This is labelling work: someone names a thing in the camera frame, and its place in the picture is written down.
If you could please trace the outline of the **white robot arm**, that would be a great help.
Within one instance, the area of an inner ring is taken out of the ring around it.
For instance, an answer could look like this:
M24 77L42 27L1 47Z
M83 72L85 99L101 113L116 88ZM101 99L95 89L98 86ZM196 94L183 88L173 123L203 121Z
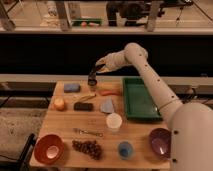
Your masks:
M99 73L133 65L158 107L171 136L171 171L213 171L213 110L196 102L183 103L149 65L148 52L137 43L101 57Z

